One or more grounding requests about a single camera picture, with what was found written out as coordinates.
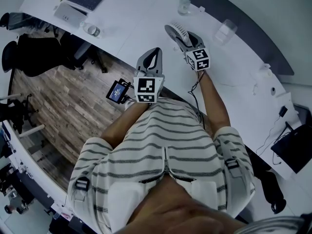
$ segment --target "plastic bottle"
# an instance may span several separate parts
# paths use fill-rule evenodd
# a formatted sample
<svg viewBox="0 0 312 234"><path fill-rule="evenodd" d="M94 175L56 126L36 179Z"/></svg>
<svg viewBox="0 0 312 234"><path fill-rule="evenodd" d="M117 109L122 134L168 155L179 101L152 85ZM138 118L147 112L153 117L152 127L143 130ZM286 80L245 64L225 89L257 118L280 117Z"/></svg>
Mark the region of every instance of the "plastic bottle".
<svg viewBox="0 0 312 234"><path fill-rule="evenodd" d="M179 7L177 9L180 15L185 15L189 12L191 0L180 0Z"/></svg>
<svg viewBox="0 0 312 234"><path fill-rule="evenodd" d="M94 36L96 38L102 37L101 30L95 25L88 22L82 22L80 26L83 28L84 32L88 33L89 35Z"/></svg>

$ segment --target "zipper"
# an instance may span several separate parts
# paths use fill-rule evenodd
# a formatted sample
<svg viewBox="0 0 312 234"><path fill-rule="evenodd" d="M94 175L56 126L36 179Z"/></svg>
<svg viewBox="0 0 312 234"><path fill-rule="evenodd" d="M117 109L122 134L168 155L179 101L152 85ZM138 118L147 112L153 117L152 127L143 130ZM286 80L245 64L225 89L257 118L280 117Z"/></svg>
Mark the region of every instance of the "zipper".
<svg viewBox="0 0 312 234"><path fill-rule="evenodd" d="M160 175L157 175L157 176L154 176L152 178L148 178L148 179L142 180L142 181L140 181L140 183L146 184L146 183L155 181L155 180L159 179L163 174L171 174L173 178L179 179L179 180L183 180L183 181L186 181L186 182L192 182L192 181L195 180L194 178L183 177L183 176L179 176L179 175L173 174L170 171L170 169L169 169L169 164L168 164L168 159L167 159L167 152L166 152L166 148L165 147L164 147L164 151L165 151L165 160L164 160L165 167L164 167L164 171Z"/></svg>

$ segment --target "white desk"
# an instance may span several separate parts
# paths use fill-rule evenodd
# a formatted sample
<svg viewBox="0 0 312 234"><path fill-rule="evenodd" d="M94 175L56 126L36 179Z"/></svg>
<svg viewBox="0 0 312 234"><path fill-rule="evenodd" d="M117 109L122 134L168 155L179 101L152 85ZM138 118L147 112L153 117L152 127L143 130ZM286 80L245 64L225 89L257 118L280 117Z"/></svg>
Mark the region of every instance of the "white desk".
<svg viewBox="0 0 312 234"><path fill-rule="evenodd" d="M286 115L271 131L266 145L258 150L259 154L278 137L286 120L293 128L301 125L291 101L276 99L276 96L285 93L278 79L275 76L266 79L258 77L257 71L263 62L257 54L236 35L225 46L215 46L212 36L220 22L207 13L199 12L195 6L191 6L190 15L180 16L177 13L178 0L104 0L86 20L104 29L105 37L96 39L82 29L70 28L55 18L53 9L58 4L59 0L25 0L20 9L75 34L133 67L147 50L160 47L165 87L193 105L195 101L187 92L196 82L196 75L183 60L177 45L167 36L164 25L176 20L202 37L212 57L208 73L227 107L232 126L240 132L249 148L256 151L263 145L278 118L280 107L286 105L288 108ZM272 87L276 89L275 96L271 95ZM200 110L205 112L199 88L195 90L195 95ZM272 157L270 147L261 155L264 161L288 179L293 171L284 162L273 165ZM277 163L280 158L275 156L274 161Z"/></svg>
<svg viewBox="0 0 312 234"><path fill-rule="evenodd" d="M32 159L28 151L23 147L10 123L7 120L3 123L11 135L10 145L16 150L16 153L9 156L12 165L18 168L22 161L36 183L55 201L53 204L54 210L57 211L58 207L65 205L65 207L61 207L62 212L70 215L73 211L70 209L68 201L65 204L67 192L63 191L63 189L61 189L61 187L59 187Z"/></svg>

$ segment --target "striped shirt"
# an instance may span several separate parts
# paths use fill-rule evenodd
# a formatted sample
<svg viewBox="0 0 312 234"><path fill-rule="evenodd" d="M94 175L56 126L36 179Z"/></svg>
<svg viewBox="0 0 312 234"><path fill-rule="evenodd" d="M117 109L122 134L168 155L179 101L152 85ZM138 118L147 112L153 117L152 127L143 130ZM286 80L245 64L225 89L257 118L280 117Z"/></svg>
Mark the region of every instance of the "striped shirt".
<svg viewBox="0 0 312 234"><path fill-rule="evenodd" d="M69 183L69 200L83 221L86 212L81 212L81 208L75 205L79 200L89 200L88 217L94 217L92 223L87 221L86 224L94 230L111 233L108 192L112 184L140 182L147 184L146 190L149 190L164 175L166 162L169 166L167 173L191 196L187 183L195 180L213 182L217 209L226 212L227 181L223 173L222 142L225 144L222 148L226 146L235 158L242 161L253 180L253 168L237 130L221 128L212 140L188 104L159 98L141 115L115 149L101 138L86 141ZM80 177L87 177L92 188L84 197L75 188ZM248 182L253 195L254 182Z"/></svg>

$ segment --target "small screen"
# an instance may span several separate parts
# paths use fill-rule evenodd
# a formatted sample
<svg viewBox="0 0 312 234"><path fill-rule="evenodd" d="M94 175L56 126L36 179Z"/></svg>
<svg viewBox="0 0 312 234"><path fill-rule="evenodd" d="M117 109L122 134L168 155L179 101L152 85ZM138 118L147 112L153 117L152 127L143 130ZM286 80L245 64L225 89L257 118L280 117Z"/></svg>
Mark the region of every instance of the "small screen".
<svg viewBox="0 0 312 234"><path fill-rule="evenodd" d="M112 99L113 101L118 102L120 95L124 90L125 87L117 83L109 98Z"/></svg>

